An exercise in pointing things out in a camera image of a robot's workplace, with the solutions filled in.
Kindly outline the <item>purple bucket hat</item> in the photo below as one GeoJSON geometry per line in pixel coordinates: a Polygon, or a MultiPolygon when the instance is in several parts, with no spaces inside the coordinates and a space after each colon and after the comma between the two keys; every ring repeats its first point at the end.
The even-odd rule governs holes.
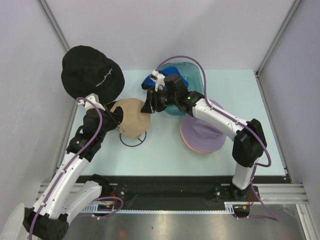
{"type": "Polygon", "coordinates": [[[227,135],[216,127],[188,114],[182,118],[180,128],[186,141],[193,148],[203,152],[220,150],[227,139],[227,135]]]}

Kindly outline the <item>pink bucket hat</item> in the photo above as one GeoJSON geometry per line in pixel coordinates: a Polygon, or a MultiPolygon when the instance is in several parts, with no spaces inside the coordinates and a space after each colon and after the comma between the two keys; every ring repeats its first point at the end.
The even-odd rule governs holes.
{"type": "Polygon", "coordinates": [[[201,151],[201,150],[198,150],[198,149],[193,148],[193,147],[187,142],[187,140],[185,139],[181,127],[179,128],[179,131],[180,131],[180,135],[181,135],[181,138],[183,139],[184,143],[188,146],[188,148],[190,148],[190,149],[193,150],[194,152],[199,153],[199,154],[206,154],[206,155],[209,155],[209,154],[212,154],[212,153],[213,153],[213,151],[211,151],[211,152],[201,151]]]}

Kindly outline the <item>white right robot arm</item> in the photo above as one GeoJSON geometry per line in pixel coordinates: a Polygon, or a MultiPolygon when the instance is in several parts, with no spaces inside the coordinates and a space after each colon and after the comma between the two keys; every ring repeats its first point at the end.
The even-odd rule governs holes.
{"type": "Polygon", "coordinates": [[[211,154],[220,150],[226,139],[233,142],[236,168],[229,196],[237,201],[247,197],[256,162],[267,147],[261,123],[239,119],[202,93],[188,90],[178,73],[163,75],[153,71],[141,86],[147,91],[142,113],[159,113],[169,106],[185,113],[179,131],[193,151],[211,154]]]}

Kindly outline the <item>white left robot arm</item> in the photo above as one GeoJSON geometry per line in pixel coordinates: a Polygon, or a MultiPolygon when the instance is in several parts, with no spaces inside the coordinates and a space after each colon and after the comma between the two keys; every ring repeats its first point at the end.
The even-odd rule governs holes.
{"type": "Polygon", "coordinates": [[[107,132],[120,126],[123,111],[115,112],[104,108],[91,108],[83,117],[83,124],[77,129],[66,148],[60,167],[44,193],[31,208],[24,209],[23,226],[29,239],[61,240],[74,218],[91,202],[107,200],[120,202],[112,194],[109,180],[93,174],[75,194],[70,191],[81,173],[100,150],[107,132]]]}

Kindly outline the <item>blue cap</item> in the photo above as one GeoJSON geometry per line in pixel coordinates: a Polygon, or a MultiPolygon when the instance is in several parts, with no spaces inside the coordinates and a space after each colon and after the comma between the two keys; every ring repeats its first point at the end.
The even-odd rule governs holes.
{"type": "Polygon", "coordinates": [[[148,90],[148,89],[151,89],[151,88],[155,88],[157,86],[157,80],[158,80],[158,77],[166,77],[166,76],[169,76],[169,75],[172,75],[172,74],[178,74],[184,85],[186,87],[189,86],[189,83],[185,80],[185,78],[180,74],[179,70],[174,67],[174,66],[170,66],[170,67],[166,67],[164,69],[160,69],[160,70],[154,70],[150,75],[148,75],[144,81],[142,82],[141,84],[141,88],[143,90],[148,90]]]}

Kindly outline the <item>beige hat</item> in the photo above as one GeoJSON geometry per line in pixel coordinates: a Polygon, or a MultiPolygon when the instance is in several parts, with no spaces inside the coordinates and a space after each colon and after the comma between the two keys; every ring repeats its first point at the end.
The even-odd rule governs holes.
{"type": "Polygon", "coordinates": [[[123,98],[106,105],[120,121],[118,132],[130,139],[137,139],[150,127],[151,115],[142,113],[144,102],[138,98],[123,98]]]}

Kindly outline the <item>black bucket hat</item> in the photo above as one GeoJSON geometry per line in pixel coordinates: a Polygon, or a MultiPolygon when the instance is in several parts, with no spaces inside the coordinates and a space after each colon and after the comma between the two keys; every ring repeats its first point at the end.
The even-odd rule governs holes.
{"type": "Polygon", "coordinates": [[[73,99],[96,94],[102,105],[113,102],[125,86],[120,66],[99,50],[85,45],[72,47],[63,56],[61,81],[73,99]]]}

